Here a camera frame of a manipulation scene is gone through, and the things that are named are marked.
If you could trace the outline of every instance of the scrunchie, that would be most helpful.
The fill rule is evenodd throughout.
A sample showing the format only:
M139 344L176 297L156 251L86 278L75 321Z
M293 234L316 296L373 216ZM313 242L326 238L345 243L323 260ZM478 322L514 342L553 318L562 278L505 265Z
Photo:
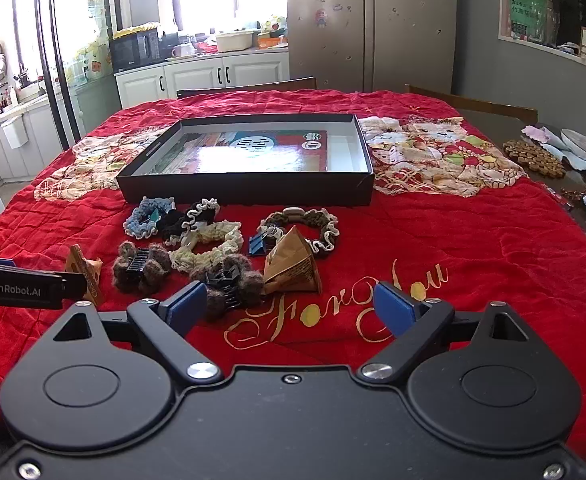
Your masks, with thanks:
M173 269L191 272L196 266L212 267L220 263L227 254L238 253L244 243L240 232L241 226L241 222L224 220L203 226L183 237L182 246L169 253ZM224 242L206 253L193 253L193 247L197 242L210 243L216 240L224 240Z
M186 209L184 214L179 211L167 214L157 223L157 230L164 240L164 245L176 246L189 232L195 231L197 222L204 221L212 224L217 213L219 213L217 200L203 198Z
M124 222L124 232L137 240L150 238L157 234L157 221L151 220L155 210L160 213L160 218L172 209L175 209L175 202L171 198L147 198L144 197L139 206L133 209L131 216Z
M268 218L260 221L257 227L257 236L270 237L277 245L285 234L282 226L300 222L309 227L320 229L318 240L306 238L315 256L326 256L335 249L335 242L340 236L337 228L337 216L329 213L325 208L304 211L300 207L288 207L281 213L272 213Z

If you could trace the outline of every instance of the red quilt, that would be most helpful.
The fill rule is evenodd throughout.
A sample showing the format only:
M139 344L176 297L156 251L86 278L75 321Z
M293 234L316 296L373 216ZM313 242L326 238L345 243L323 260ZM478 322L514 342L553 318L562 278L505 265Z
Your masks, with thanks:
M122 110L92 136L166 126L180 118L261 112L353 112L403 119L457 116L438 100L412 94L337 91L236 92L164 100ZM470 124L463 126L476 136ZM73 162L58 156L33 182ZM70 244L104 262L104 310L121 310L137 296L111 284L110 266L125 238L130 215L119 190L99 189L80 199L39 200L28 186L0 215L0 256L22 267L61 270ZM218 218L241 221L245 240L272 206L224 206ZM462 310L508 301L564 361L582 387L582 412L570 445L586 456L586 235L553 199L528 178L476 196L374 192L370 206L329 208L339 218L334 254L318 261L324 292L269 298L262 308L236 311L217 324L201 324L188 340L228 372L233 364L335 364L353 366L379 352L390 333L376 318L376 280L405 291L422 289ZM255 262L260 268L263 259ZM174 272L158 297L187 278ZM51 325L51 311L0 308L0 383L20 356Z

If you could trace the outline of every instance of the wooden chair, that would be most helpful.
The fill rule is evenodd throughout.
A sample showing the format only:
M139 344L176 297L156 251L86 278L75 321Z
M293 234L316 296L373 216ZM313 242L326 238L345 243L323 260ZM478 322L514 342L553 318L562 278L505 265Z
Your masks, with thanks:
M177 99L184 99L193 95L222 94L224 92L264 92L266 90L279 90L288 92L293 90L317 90L317 81L314 77L305 77L304 79L292 79L289 81L280 81L277 83L266 83L262 85L233 86L231 88L202 88L198 90L178 90Z
M519 106L500 105L489 101L478 101L477 99L469 99L466 97L460 97L459 95L442 94L440 92L433 92L431 90L425 90L411 85L404 85L404 92L435 97L459 110L472 110L474 112L515 117L525 124L536 124L538 122L538 111L533 108L522 108Z

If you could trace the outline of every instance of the refrigerator magnet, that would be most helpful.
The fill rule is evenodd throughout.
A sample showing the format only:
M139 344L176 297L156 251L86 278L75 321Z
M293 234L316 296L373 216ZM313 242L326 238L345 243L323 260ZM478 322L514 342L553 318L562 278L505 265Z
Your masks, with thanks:
M326 10L317 9L315 13L315 24L320 28L326 27Z

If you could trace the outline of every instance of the white cabinet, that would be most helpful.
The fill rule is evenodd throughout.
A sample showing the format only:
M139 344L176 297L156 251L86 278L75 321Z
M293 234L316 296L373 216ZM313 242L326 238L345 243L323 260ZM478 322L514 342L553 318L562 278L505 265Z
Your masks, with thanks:
M116 74L122 108L175 99L179 90L231 88L289 79L288 52L254 52L169 62Z
M224 88L222 58L197 59L164 66L168 96L175 99L178 90Z
M227 87L260 85L289 79L289 54L286 52L259 52L223 59Z
M19 148L12 148L0 123L0 184L32 180L62 153L47 100L20 112L17 120L23 121L28 141Z
M116 79L122 108L131 108L140 103L158 101L168 97L166 77L162 66L123 73L116 76Z

